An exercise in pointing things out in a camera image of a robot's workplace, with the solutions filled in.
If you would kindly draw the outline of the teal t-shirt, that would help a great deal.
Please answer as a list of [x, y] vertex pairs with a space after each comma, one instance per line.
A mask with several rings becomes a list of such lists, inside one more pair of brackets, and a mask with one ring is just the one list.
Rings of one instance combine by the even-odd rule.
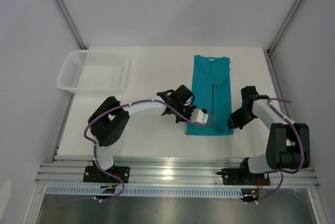
[[188, 136], [230, 136], [234, 131], [228, 127], [232, 113], [230, 59], [194, 56], [192, 92], [195, 105], [208, 109], [214, 116], [209, 127], [187, 125]]

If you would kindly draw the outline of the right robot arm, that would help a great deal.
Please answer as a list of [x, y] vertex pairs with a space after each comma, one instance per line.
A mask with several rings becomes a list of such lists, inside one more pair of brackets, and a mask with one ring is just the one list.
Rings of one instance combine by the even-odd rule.
[[296, 174], [310, 166], [310, 135], [305, 123], [297, 123], [273, 104], [278, 98], [260, 95], [254, 86], [241, 89], [241, 107], [228, 119], [230, 129], [243, 129], [259, 119], [269, 130], [265, 153], [243, 159], [239, 178], [251, 184], [260, 174], [283, 172]]

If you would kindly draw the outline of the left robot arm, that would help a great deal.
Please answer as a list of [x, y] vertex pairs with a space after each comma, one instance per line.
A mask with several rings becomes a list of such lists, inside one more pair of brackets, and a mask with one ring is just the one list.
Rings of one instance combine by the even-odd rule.
[[115, 162], [111, 146], [121, 137], [127, 123], [144, 116], [174, 115], [175, 122], [187, 122], [192, 112], [195, 95], [185, 85], [176, 90], [158, 92], [152, 98], [122, 103], [111, 96], [88, 119], [85, 136], [90, 132], [94, 142], [94, 162], [98, 165], [95, 176], [102, 182], [113, 178]]

